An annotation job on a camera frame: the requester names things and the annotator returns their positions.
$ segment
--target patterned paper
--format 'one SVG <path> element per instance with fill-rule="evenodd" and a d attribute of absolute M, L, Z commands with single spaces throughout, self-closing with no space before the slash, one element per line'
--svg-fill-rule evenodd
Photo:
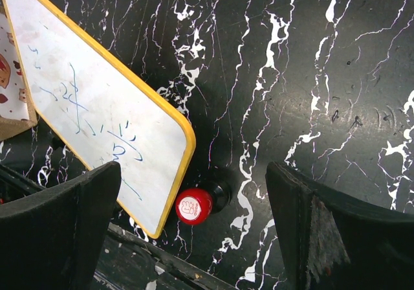
<path fill-rule="evenodd" d="M 7 17 L 0 14 L 0 116 L 29 119 L 26 89 Z"/>

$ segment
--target red bottle cap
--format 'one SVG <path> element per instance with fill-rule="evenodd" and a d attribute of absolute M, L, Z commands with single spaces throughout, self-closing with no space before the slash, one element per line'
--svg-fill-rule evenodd
<path fill-rule="evenodd" d="M 201 188 L 183 191 L 175 201 L 175 211 L 180 220 L 189 225 L 205 221 L 213 208 L 212 196 Z"/>

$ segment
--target whiteboard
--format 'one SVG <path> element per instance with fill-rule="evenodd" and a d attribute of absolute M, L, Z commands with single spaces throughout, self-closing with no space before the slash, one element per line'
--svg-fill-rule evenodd
<path fill-rule="evenodd" d="M 160 235 L 195 149 L 189 122 L 48 0 L 3 0 L 36 111 L 92 169 L 116 160 L 118 202 Z"/>

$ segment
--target bottle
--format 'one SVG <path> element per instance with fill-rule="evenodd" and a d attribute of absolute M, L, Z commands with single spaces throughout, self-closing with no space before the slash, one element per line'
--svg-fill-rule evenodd
<path fill-rule="evenodd" d="M 230 202 L 231 189 L 223 180 L 207 180 L 197 188 L 183 191 L 175 201 L 179 219 L 189 225 L 198 225 L 210 214 L 220 212 Z"/>

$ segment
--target black marble floor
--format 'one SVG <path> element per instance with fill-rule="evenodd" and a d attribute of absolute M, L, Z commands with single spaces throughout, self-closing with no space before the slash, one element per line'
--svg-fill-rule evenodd
<path fill-rule="evenodd" d="M 270 161 L 414 213 L 414 0 L 51 1 L 189 118 L 183 188 L 215 166 L 236 176 L 229 207 L 196 227 L 171 214 L 154 245 L 240 289 L 285 288 Z M 38 129 L 24 134 L 29 175 L 51 185 L 82 172 Z M 28 153 L 20 140 L 1 160 Z"/>

